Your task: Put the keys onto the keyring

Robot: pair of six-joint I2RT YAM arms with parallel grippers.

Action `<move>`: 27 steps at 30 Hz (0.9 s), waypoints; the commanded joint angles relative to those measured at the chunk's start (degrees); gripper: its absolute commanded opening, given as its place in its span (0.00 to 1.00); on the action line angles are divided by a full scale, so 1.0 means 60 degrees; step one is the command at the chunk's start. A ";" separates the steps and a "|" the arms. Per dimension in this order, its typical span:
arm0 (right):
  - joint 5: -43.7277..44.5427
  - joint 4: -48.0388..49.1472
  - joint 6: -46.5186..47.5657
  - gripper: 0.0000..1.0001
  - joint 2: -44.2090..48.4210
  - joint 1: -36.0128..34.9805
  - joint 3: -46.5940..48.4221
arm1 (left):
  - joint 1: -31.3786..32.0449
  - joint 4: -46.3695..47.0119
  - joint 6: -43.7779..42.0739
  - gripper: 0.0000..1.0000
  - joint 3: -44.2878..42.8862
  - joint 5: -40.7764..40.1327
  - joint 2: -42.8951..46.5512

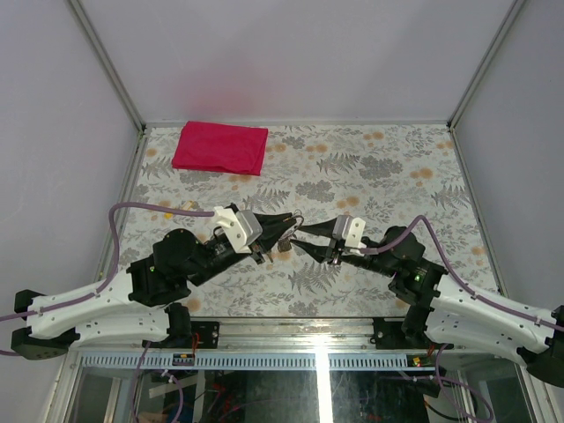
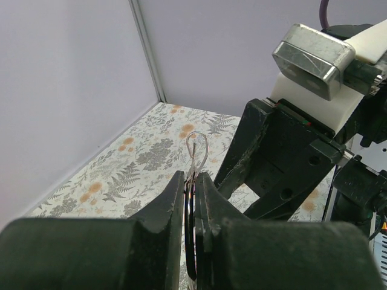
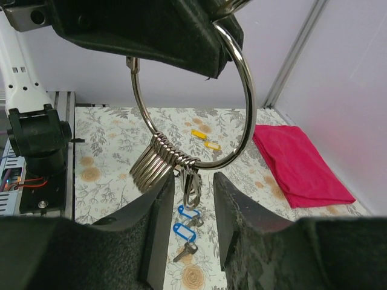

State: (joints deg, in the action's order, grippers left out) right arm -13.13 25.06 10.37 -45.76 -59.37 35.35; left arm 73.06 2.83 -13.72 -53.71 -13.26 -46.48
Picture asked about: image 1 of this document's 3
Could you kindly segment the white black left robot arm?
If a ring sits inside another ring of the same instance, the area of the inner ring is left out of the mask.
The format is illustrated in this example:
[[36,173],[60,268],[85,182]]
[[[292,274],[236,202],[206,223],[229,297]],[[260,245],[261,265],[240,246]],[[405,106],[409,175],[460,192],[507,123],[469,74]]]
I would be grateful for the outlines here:
[[256,214],[218,208],[213,235],[200,241],[175,229],[152,253],[106,280],[58,295],[16,294],[14,310],[25,326],[11,334],[11,350],[27,360],[47,360],[71,348],[141,345],[191,348],[195,333],[182,301],[246,258],[265,255],[297,221],[291,213]]

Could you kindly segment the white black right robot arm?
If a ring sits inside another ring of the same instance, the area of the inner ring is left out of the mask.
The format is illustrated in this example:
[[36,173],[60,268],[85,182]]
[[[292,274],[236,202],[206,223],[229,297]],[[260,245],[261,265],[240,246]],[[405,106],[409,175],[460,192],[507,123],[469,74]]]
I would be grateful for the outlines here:
[[293,245],[318,263],[347,263],[390,278],[389,290],[409,306],[401,328],[409,346],[480,350],[524,367],[542,382],[563,385],[562,308],[533,307],[464,281],[442,249],[439,263],[425,258],[413,225],[392,226],[380,241],[364,234],[365,225],[342,215],[301,229],[329,239],[328,245],[300,240]]

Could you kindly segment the metal keyring with clips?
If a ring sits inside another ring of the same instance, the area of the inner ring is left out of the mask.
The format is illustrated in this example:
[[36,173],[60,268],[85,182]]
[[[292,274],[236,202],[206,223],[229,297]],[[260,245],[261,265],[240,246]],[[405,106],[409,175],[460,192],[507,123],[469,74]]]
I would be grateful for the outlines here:
[[301,228],[304,218],[300,211],[296,211],[292,218],[295,220],[292,227],[289,228],[278,240],[277,249],[279,253],[285,253],[292,249],[291,240],[295,239],[295,233]]

